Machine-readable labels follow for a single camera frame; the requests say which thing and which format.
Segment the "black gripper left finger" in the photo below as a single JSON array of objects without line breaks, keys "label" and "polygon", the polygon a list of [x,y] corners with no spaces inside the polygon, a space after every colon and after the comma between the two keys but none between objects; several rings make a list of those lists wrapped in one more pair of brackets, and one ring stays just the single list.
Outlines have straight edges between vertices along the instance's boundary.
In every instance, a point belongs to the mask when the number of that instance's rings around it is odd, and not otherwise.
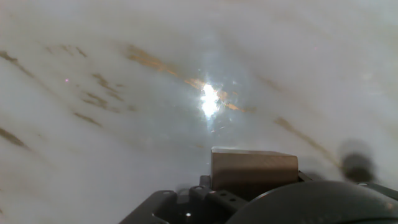
[{"label": "black gripper left finger", "polygon": [[120,224],[224,224],[248,202],[226,190],[211,189],[211,177],[180,192],[154,192]]}]

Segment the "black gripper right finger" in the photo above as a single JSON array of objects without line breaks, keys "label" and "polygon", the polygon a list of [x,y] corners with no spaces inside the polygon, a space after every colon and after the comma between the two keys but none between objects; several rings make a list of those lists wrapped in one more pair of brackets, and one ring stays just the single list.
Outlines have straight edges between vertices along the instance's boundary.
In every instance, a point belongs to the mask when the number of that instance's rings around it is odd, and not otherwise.
[{"label": "black gripper right finger", "polygon": [[[309,181],[318,181],[318,180],[325,180],[325,179],[320,177],[319,175],[314,175],[314,174],[307,175],[301,171],[298,172],[298,181],[299,182],[309,182]],[[366,187],[373,191],[379,192],[380,194],[383,194],[389,198],[397,200],[397,191],[390,189],[388,187],[385,187],[383,185],[375,184],[372,182],[363,182],[363,181],[354,182],[354,184]]]}]

